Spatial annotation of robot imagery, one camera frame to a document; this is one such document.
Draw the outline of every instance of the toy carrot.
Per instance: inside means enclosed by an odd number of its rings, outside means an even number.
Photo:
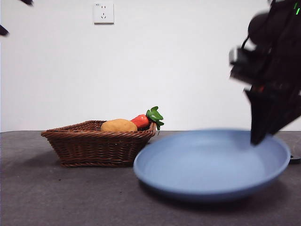
[[[164,125],[160,120],[163,119],[162,115],[157,111],[158,106],[152,107],[150,110],[147,110],[146,114],[140,114],[134,119],[131,120],[138,129],[145,128],[150,124],[150,121],[153,121],[157,125],[157,130],[160,131],[160,127]]]

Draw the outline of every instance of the white wall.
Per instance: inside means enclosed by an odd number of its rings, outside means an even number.
[[[250,128],[228,52],[267,1],[114,0],[115,25],[98,26],[94,2],[1,1],[1,131],[132,119],[155,105],[162,130]]]

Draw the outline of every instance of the basket rim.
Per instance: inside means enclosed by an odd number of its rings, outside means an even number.
[[[105,121],[96,121],[89,120],[85,122],[81,122],[78,124],[64,126],[56,129],[48,129],[46,131],[41,132],[41,136],[43,137],[60,137],[70,135],[71,137],[122,137],[126,138],[127,136],[131,137],[140,137],[141,135],[150,134],[152,136],[156,133],[156,124],[154,122],[150,122],[150,127],[147,130],[142,131],[130,131],[130,132],[101,132],[95,130],[70,130],[72,127],[76,127],[78,125],[84,125],[91,122],[105,122]]]

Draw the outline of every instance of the blue plate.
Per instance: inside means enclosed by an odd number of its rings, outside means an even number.
[[[232,201],[251,195],[287,167],[290,151],[267,136],[233,129],[181,132],[146,146],[134,161],[137,177],[154,191],[193,202]]]

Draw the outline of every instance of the gray tabletop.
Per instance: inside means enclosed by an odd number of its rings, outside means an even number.
[[[301,155],[301,132],[277,136]],[[63,168],[39,131],[1,133],[1,226],[102,225],[298,226],[301,164],[251,197],[192,205],[153,194],[132,168]]]

